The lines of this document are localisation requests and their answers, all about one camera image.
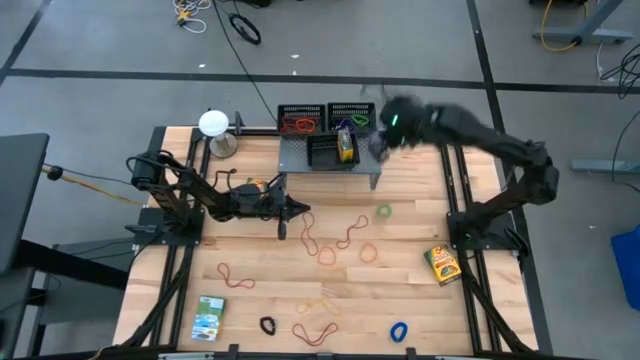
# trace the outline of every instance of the gray metal platform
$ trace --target gray metal platform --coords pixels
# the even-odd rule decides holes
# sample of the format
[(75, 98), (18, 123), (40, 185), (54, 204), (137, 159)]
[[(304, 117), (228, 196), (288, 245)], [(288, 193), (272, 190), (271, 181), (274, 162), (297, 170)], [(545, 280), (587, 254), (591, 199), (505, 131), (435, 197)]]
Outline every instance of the gray metal platform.
[(376, 189), (378, 179), (382, 174), (380, 164), (369, 154), (367, 138), (358, 137), (358, 154), (360, 164), (349, 170), (341, 171), (314, 171), (307, 163), (307, 139), (292, 138), (280, 139), (280, 156), (278, 172), (297, 174), (343, 174), (343, 175), (369, 175), (371, 190)]

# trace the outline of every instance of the black plastic basket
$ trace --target black plastic basket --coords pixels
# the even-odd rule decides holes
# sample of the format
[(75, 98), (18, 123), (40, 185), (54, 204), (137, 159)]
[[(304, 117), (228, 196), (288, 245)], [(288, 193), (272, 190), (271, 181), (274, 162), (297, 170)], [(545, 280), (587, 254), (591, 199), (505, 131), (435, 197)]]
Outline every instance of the black plastic basket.
[(307, 137), (307, 164), (315, 171), (348, 170), (360, 163), (358, 140), (351, 134), (353, 162), (344, 164), (338, 153), (338, 134), (309, 135)]
[(338, 131), (342, 120), (352, 115), (362, 115), (369, 119), (366, 126), (354, 126), (356, 135), (367, 135), (376, 129), (376, 105), (374, 103), (329, 103), (327, 117), (327, 131)]
[[(285, 138), (301, 137), (324, 132), (326, 108), (320, 105), (278, 105), (278, 133)], [(297, 131), (297, 120), (309, 119), (315, 122), (311, 132)]]

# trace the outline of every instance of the white lamp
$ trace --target white lamp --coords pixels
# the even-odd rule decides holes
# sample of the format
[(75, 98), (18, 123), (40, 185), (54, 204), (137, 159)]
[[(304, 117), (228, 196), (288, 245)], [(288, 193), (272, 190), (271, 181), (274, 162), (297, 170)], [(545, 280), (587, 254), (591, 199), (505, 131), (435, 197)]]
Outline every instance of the white lamp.
[(210, 148), (214, 156), (224, 159), (238, 150), (238, 141), (235, 136), (226, 133), (229, 118), (222, 111), (211, 110), (202, 114), (198, 127), (204, 135), (213, 138)]

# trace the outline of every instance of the desk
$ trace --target desk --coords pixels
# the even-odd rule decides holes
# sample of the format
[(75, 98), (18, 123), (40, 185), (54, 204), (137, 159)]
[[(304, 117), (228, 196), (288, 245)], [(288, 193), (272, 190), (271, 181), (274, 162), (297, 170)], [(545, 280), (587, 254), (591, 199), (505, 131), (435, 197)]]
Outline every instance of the desk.
[[(167, 128), (162, 148), (184, 162), (191, 130)], [(207, 176), (210, 183), (216, 170), (237, 168), (232, 186), (246, 182), (248, 177), (268, 180), (277, 174), (278, 137), (242, 136), (238, 143), (238, 152), (231, 158), (212, 158)], [(497, 194), (500, 186), (492, 157), (475, 149), (466, 149), (465, 154), (474, 198), (484, 201)], [(311, 205), (316, 218), (311, 235), (320, 246), (335, 249), (335, 242), (344, 239), (347, 227), (360, 214), (370, 219), (368, 227), (352, 231), (348, 249), (336, 250), (336, 265), (330, 267), (307, 255), (299, 238), (304, 229), (301, 217), (289, 222), (285, 241), (276, 239), (275, 221), (234, 219), (217, 223), (207, 217), (191, 267), (178, 349), (227, 351), (230, 344), (239, 344), (242, 352), (404, 354), (407, 347), (415, 347), (418, 354), (471, 354), (462, 283), (440, 287), (423, 258), (428, 248), (448, 242), (443, 178), (440, 153), (428, 146), (395, 153), (384, 165), (376, 191), (369, 189), (364, 177), (289, 174), (287, 189), (291, 196)], [(390, 218), (375, 215), (377, 206), (383, 203), (393, 207)], [(360, 260), (366, 242), (378, 249), (377, 259), (370, 264)], [(131, 336), (155, 304), (166, 253), (164, 246), (149, 246), (136, 259), (114, 344)], [(486, 251), (485, 258), (498, 310), (524, 343), (537, 348), (517, 259), (507, 251)], [(255, 287), (225, 286), (216, 270), (220, 262), (229, 264), (232, 280), (250, 277), (256, 280)], [(227, 299), (222, 332), (215, 343), (191, 339), (201, 295)], [(323, 296), (342, 307), (343, 314), (333, 316), (322, 306), (298, 313), (298, 304)], [(485, 317), (477, 302), (476, 307), (483, 346), (489, 349)], [(172, 314), (170, 305), (165, 319)], [(259, 319), (263, 316), (276, 319), (278, 332), (274, 337), (260, 330)], [(400, 344), (389, 339), (389, 330), (398, 321), (409, 326)], [(291, 333), (298, 322), (312, 339), (331, 322), (338, 324), (339, 330), (321, 346), (310, 347)], [(169, 323), (163, 324), (161, 343), (168, 341)]]

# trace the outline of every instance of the yellow crayon box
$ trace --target yellow crayon box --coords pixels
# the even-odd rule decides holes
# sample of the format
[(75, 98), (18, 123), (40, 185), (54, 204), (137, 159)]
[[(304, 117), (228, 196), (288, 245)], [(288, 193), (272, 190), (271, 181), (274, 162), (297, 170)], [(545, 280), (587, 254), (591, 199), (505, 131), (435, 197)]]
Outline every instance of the yellow crayon box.
[(439, 245), (424, 253), (425, 259), (436, 273), (436, 279), (440, 286), (459, 279), (462, 276), (460, 266), (449, 252), (447, 245)]

